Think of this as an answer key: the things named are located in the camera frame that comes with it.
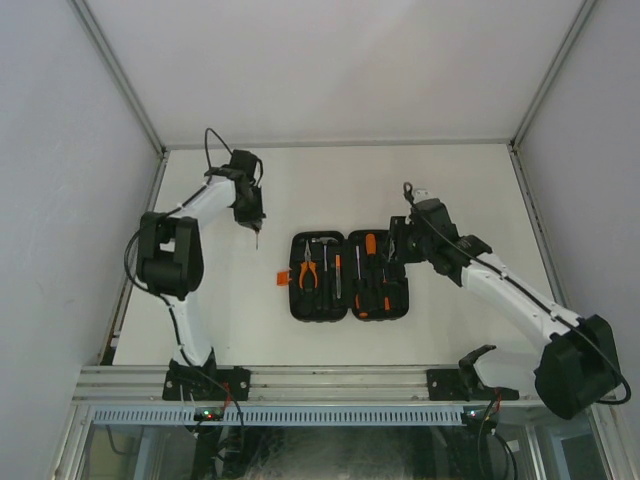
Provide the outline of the black handle claw hammer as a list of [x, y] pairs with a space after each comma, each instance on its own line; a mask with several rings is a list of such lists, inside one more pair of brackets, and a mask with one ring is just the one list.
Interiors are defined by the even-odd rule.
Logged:
[[307, 263], [315, 262], [318, 269], [328, 272], [330, 269], [330, 250], [333, 247], [340, 248], [344, 237], [338, 233], [320, 233], [312, 235], [305, 241], [304, 260]]

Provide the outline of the orange handle needle-nose pliers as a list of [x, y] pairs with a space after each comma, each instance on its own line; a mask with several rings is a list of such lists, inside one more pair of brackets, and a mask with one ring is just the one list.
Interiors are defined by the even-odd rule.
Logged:
[[312, 259], [310, 242], [305, 243], [303, 262], [298, 279], [299, 288], [304, 292], [312, 292], [319, 286], [317, 264]]

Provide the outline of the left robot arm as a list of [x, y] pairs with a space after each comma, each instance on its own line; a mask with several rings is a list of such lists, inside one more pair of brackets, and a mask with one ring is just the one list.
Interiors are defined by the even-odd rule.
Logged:
[[170, 366], [191, 368], [183, 385], [199, 400], [211, 398], [219, 387], [214, 346], [197, 298], [205, 273], [200, 229], [230, 210], [239, 226], [259, 234], [266, 218], [263, 174], [258, 156], [234, 150], [228, 163], [209, 167], [202, 185], [184, 202], [168, 212], [145, 213], [133, 235], [136, 283], [167, 307], [176, 337]]

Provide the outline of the black plastic tool case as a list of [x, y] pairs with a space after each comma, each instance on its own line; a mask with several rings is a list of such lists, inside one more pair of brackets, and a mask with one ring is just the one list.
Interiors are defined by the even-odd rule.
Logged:
[[[344, 237], [340, 248], [333, 247], [330, 250], [330, 269], [323, 272], [318, 269], [319, 286], [312, 292], [304, 292], [299, 288], [298, 279], [300, 267], [303, 262], [305, 241], [312, 235], [320, 233], [338, 233]], [[374, 287], [368, 273], [365, 237], [368, 233], [374, 233], [377, 240], [377, 278]], [[303, 231], [293, 236], [289, 252], [288, 269], [277, 274], [277, 284], [286, 287], [289, 294], [289, 309], [295, 319], [303, 322], [325, 323], [337, 322], [346, 314], [353, 314], [360, 321], [385, 321], [396, 320], [405, 316], [409, 311], [409, 281], [405, 268], [400, 265], [387, 263], [387, 235], [386, 230], [355, 230], [348, 235], [339, 231], [317, 230]], [[360, 247], [361, 270], [365, 283], [363, 297], [367, 304], [369, 317], [358, 317], [356, 295], [356, 253], [355, 246]], [[341, 255], [342, 268], [342, 298], [336, 299], [335, 286], [335, 255]], [[390, 297], [392, 308], [384, 310], [383, 275], [382, 268], [388, 266]]]

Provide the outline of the orange handle screwdriver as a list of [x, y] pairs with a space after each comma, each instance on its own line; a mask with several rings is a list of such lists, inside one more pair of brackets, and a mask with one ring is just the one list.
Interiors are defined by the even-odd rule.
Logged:
[[366, 248], [366, 257], [367, 257], [367, 265], [368, 265], [368, 273], [369, 278], [371, 280], [371, 287], [374, 287], [376, 284], [377, 278], [377, 240], [376, 235], [374, 233], [368, 233], [365, 237], [365, 248]]

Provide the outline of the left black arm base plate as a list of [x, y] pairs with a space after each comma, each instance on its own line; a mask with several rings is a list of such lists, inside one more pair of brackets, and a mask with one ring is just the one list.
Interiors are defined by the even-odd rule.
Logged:
[[162, 399], [165, 401], [246, 401], [249, 397], [251, 371], [241, 367], [219, 368], [213, 379], [195, 368], [178, 365], [165, 376]]

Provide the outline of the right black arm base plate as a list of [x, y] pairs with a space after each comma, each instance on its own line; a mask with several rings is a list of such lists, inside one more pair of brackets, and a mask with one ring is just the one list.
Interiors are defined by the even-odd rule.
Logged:
[[483, 345], [462, 357], [456, 367], [429, 368], [426, 370], [426, 385], [432, 401], [481, 401], [491, 400], [496, 395], [503, 400], [520, 399], [518, 390], [504, 387], [489, 387], [475, 371], [479, 358], [496, 350], [495, 345]]

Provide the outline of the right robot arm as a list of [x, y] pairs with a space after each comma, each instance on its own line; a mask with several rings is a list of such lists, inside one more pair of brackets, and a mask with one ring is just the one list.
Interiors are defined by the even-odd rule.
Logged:
[[459, 234], [446, 205], [425, 190], [404, 193], [406, 217], [390, 221], [386, 257], [393, 264], [429, 263], [434, 271], [499, 310], [529, 341], [532, 352], [482, 345], [458, 362], [459, 385], [480, 399], [493, 389], [535, 393], [569, 420], [593, 404], [622, 403], [632, 389], [623, 375], [612, 328], [599, 315], [584, 317], [540, 294], [513, 274], [475, 235]]

